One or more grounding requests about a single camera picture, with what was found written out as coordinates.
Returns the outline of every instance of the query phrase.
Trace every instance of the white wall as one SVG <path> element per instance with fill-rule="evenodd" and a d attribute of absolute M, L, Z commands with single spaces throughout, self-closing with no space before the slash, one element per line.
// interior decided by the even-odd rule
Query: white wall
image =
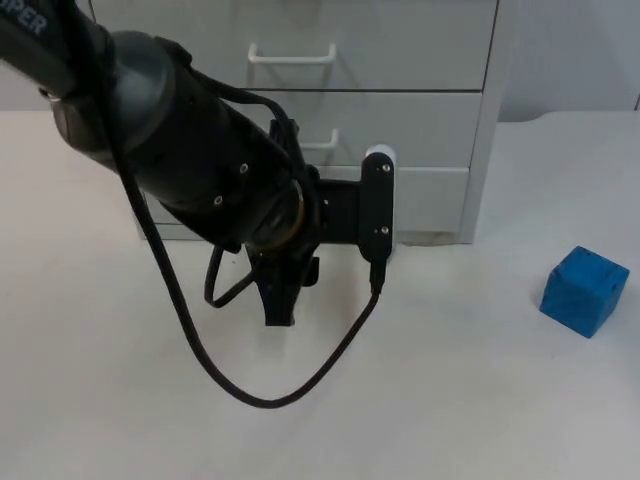
<path fill-rule="evenodd" d="M 502 120 L 553 110 L 634 108 L 640 95 L 640 0 L 521 4 Z M 31 85 L 0 67 L 0 110 L 45 106 Z"/>

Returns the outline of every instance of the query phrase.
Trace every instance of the cable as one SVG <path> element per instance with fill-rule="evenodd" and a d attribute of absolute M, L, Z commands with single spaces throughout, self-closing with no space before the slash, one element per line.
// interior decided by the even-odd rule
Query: cable
<path fill-rule="evenodd" d="M 84 80 L 84 85 L 89 87 L 90 93 L 93 94 L 94 101 L 100 112 L 107 145 L 112 153 L 113 160 L 122 181 L 122 186 L 124 187 L 124 191 L 140 227 L 147 237 L 151 252 L 158 264 L 158 268 L 167 286 L 169 296 L 171 297 L 171 301 L 193 354 L 205 371 L 224 391 L 247 405 L 256 408 L 275 409 L 300 400 L 324 378 L 351 344 L 375 308 L 380 294 L 379 289 L 376 288 L 373 290 L 366 307 L 336 349 L 331 353 L 327 361 L 297 390 L 281 398 L 268 400 L 245 392 L 229 380 L 213 363 L 200 340 L 169 255 L 140 193 L 131 166 L 125 161 L 122 147 L 124 144 L 123 133 L 117 122 L 115 122 L 115 115 L 111 110 L 112 107 L 109 105 L 108 86 L 105 82 L 105 76 L 102 75 L 100 64 L 90 48 L 91 42 L 84 29 L 74 0 L 60 0 L 59 10 L 61 19 L 63 20 L 61 22 L 63 25 L 63 35 L 69 45 L 73 58 L 77 60 L 76 68 L 79 78 Z"/>
<path fill-rule="evenodd" d="M 218 278 L 218 270 L 220 270 L 220 262 L 222 261 L 222 255 L 224 250 L 218 246 L 213 248 L 211 253 L 211 259 L 209 260 L 209 267 L 207 268 L 207 275 L 204 280 L 204 299 L 213 308 L 222 308 L 229 304 L 234 298 L 236 298 L 241 292 L 243 292 L 249 285 L 251 285 L 260 271 L 261 262 L 257 262 L 251 271 L 233 287 L 231 287 L 220 298 L 214 300 L 213 292 L 216 288 L 216 279 Z"/>
<path fill-rule="evenodd" d="M 93 20 L 93 23 L 98 23 L 96 21 L 96 11 L 93 9 L 93 0 L 88 0 L 89 2 L 89 12 L 91 13 L 91 20 Z"/>

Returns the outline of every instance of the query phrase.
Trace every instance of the drawer cabinet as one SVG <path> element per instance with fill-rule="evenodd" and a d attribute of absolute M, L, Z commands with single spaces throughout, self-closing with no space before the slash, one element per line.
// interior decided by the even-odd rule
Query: drawer cabinet
<path fill-rule="evenodd" d="M 105 26 L 176 40 L 198 69 L 238 87 L 417 91 L 482 89 L 496 5 L 95 0 Z"/>
<path fill-rule="evenodd" d="M 183 44 L 194 66 L 277 101 L 305 159 L 356 179 L 397 153 L 396 239 L 471 242 L 517 0 L 94 0 L 112 30 Z M 232 105 L 268 130 L 269 111 Z M 197 238 L 148 199 L 167 239 Z"/>

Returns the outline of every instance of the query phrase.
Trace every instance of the blue wooden block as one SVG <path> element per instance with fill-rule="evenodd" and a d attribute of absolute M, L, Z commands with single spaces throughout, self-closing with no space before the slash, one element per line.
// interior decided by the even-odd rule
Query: blue wooden block
<path fill-rule="evenodd" d="M 616 308 L 629 270 L 576 247 L 549 275 L 540 311 L 591 338 Z"/>

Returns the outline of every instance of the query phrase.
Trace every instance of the black bracket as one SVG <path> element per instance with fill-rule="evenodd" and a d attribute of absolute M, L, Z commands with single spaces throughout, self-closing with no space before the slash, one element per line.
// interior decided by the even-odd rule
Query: black bracket
<path fill-rule="evenodd" d="M 275 123 L 271 125 L 270 136 L 282 141 Z M 311 191 L 305 194 L 313 196 L 312 199 L 321 206 L 320 225 L 317 229 L 308 230 L 317 232 L 312 233 L 313 238 L 307 242 L 311 247 L 285 249 L 272 256 L 246 248 L 252 266 L 252 274 L 246 278 L 258 286 L 267 326 L 290 327 L 295 323 L 293 310 L 300 290 L 318 281 L 320 261 L 313 255 L 317 245 L 357 245 L 365 260 L 378 266 L 385 265 L 393 248 L 396 172 L 389 156 L 384 153 L 368 155 L 362 162 L 360 181 L 321 179 L 315 167 L 307 168 L 315 181 Z M 220 258 L 215 257 L 216 261 L 212 261 L 211 278 L 207 274 L 206 299 L 213 299 Z M 233 297 L 241 290 L 233 291 Z M 233 297 L 227 295 L 225 298 L 223 295 L 221 299 Z M 209 303 L 214 306 L 226 304 Z"/>

